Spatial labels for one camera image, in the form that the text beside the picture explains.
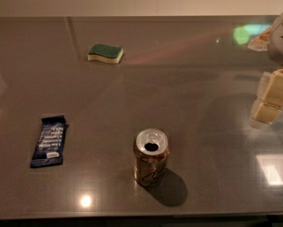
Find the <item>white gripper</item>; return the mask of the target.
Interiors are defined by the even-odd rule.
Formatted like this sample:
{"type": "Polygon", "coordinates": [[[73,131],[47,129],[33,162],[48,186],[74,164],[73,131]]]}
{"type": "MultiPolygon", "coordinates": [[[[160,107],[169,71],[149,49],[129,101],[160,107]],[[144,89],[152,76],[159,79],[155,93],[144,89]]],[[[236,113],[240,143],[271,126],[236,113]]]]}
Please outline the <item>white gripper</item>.
{"type": "MultiPolygon", "coordinates": [[[[283,66],[283,11],[271,27],[268,53],[272,61],[283,66]]],[[[263,73],[250,113],[250,125],[255,129],[271,125],[282,111],[283,68],[263,73]]]]}

